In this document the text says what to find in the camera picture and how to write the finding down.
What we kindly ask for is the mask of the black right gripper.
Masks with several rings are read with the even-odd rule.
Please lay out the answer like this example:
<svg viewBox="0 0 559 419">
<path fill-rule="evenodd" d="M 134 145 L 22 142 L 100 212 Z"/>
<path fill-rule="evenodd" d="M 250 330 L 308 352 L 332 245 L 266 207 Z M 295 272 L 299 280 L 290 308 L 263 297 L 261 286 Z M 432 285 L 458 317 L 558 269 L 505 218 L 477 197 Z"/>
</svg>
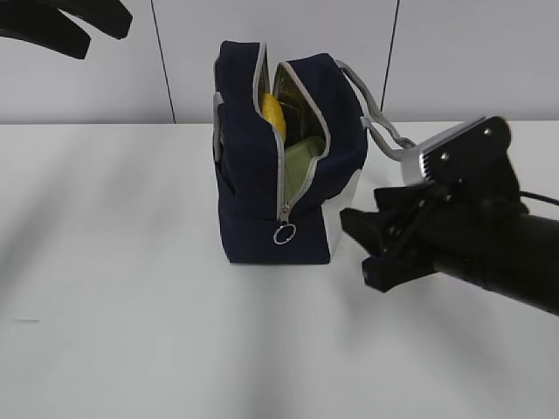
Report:
<svg viewBox="0 0 559 419">
<path fill-rule="evenodd" d="M 434 274 L 433 262 L 509 262 L 521 255 L 528 209 L 508 157 L 450 184 L 378 189 L 378 212 L 347 208 L 342 229 L 371 256 L 364 283 L 379 292 Z"/>
</svg>

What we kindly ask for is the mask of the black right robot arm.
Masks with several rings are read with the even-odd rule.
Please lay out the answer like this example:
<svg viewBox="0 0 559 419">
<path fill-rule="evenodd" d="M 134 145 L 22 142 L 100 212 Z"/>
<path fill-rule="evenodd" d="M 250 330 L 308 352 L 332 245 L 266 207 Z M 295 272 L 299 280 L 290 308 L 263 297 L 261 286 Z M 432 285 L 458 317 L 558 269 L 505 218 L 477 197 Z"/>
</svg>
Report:
<svg viewBox="0 0 559 419">
<path fill-rule="evenodd" d="M 534 216 L 508 157 L 500 116 L 451 127 L 401 154 L 404 186 L 374 192 L 376 211 L 344 209 L 379 292 L 434 273 L 558 312 L 558 223 Z"/>
</svg>

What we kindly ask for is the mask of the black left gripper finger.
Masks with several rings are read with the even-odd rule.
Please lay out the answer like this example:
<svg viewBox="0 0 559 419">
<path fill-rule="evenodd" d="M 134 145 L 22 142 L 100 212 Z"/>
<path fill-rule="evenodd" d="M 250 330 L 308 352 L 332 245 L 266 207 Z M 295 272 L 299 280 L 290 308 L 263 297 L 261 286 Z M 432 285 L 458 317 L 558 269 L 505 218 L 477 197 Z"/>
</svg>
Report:
<svg viewBox="0 0 559 419">
<path fill-rule="evenodd" d="M 41 1 L 2 1 L 1 37 L 83 60 L 91 37 L 57 8 Z"/>
<path fill-rule="evenodd" d="M 125 38 L 133 16 L 119 0 L 58 0 L 52 4 L 115 39 Z"/>
</svg>

